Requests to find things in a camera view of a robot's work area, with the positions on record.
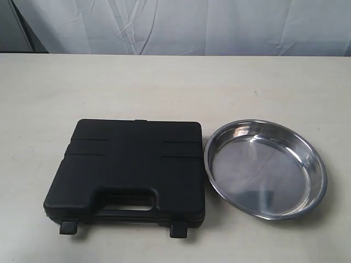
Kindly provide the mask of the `black plastic tool case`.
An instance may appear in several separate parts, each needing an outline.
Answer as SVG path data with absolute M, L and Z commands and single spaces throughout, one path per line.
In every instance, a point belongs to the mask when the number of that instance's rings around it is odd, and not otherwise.
M 198 122 L 81 119 L 43 208 L 62 235 L 135 222 L 186 238 L 205 219 L 205 177 Z

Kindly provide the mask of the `round stainless steel tray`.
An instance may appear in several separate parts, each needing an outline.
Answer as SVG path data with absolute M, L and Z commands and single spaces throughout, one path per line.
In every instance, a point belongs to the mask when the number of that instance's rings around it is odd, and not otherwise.
M 270 121 L 243 119 L 207 140 L 204 165 L 214 190 L 239 210 L 265 220 L 290 220 L 315 209 L 327 171 L 314 146 Z

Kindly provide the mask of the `white wrinkled backdrop curtain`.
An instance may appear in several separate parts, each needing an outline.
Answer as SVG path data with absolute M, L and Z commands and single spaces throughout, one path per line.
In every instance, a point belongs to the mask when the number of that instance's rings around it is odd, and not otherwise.
M 50 53 L 350 56 L 350 1 L 15 1 Z

